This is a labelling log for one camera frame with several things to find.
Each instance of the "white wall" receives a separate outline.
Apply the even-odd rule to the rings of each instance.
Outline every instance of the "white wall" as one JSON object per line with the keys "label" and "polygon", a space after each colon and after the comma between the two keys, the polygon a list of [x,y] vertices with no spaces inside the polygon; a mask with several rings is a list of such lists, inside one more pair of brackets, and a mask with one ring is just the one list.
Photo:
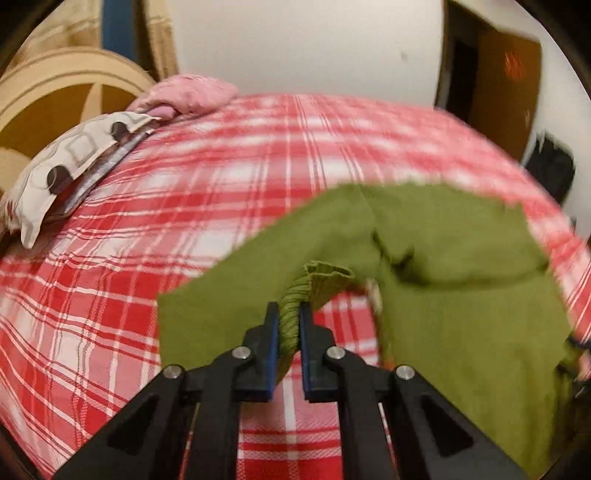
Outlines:
{"label": "white wall", "polygon": [[170,0],[180,69],[242,94],[328,93],[433,105],[441,0]]}
{"label": "white wall", "polygon": [[564,204],[577,219],[577,233],[591,233],[591,100],[577,74],[550,34],[514,0],[457,0],[497,28],[536,38],[542,45],[542,72],[537,112],[525,158],[535,135],[548,131],[573,153],[577,173]]}

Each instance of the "green cloth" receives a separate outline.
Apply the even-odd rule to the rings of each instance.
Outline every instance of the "green cloth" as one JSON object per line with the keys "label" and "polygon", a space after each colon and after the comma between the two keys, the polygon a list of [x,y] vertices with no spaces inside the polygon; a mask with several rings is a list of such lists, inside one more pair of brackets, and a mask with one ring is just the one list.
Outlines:
{"label": "green cloth", "polygon": [[379,285],[382,361],[413,365],[541,475],[570,328],[521,208],[495,199],[445,185],[329,190],[158,299],[163,362],[208,364],[279,301],[285,370],[297,349],[297,303],[318,308],[353,276]]}

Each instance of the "bed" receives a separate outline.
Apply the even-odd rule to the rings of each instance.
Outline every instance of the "bed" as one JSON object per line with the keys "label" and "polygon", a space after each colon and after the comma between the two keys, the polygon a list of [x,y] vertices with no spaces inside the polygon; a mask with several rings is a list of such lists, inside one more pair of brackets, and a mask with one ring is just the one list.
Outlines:
{"label": "bed", "polygon": [[[552,199],[498,147],[450,115],[338,96],[259,95],[161,127],[74,216],[0,260],[0,421],[51,474],[161,369],[158,293],[346,182],[446,182],[520,203],[577,334],[591,330],[590,257]],[[366,299],[316,315],[378,362]],[[299,359],[271,404],[242,410],[241,480],[342,477],[336,406],[310,405]]]}

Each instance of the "beige fabric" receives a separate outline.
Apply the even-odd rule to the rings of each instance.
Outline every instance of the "beige fabric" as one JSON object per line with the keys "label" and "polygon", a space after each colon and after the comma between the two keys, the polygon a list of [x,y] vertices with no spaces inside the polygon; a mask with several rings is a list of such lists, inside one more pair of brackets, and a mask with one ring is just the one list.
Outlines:
{"label": "beige fabric", "polygon": [[[178,73],[173,32],[166,0],[144,0],[152,56],[160,79]],[[50,50],[100,47],[102,0],[65,0],[27,38],[7,71]]]}
{"label": "beige fabric", "polygon": [[173,26],[166,0],[144,0],[148,36],[160,80],[178,73]]}

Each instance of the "metal screw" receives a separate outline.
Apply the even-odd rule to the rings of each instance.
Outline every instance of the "metal screw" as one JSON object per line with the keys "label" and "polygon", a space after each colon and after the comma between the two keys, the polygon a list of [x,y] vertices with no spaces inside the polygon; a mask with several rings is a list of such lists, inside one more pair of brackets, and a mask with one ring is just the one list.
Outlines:
{"label": "metal screw", "polygon": [[178,365],[169,365],[164,368],[163,373],[166,378],[173,379],[180,377],[181,373],[183,373],[183,369]]}
{"label": "metal screw", "polygon": [[251,350],[247,346],[244,346],[244,345],[237,346],[234,350],[232,350],[232,356],[234,358],[239,358],[241,360],[244,360],[244,359],[251,356]]}
{"label": "metal screw", "polygon": [[340,360],[345,356],[345,349],[339,346],[332,346],[326,349],[326,355],[333,360]]}
{"label": "metal screw", "polygon": [[400,367],[396,369],[396,374],[403,380],[410,380],[414,377],[414,368],[410,365],[400,365]]}

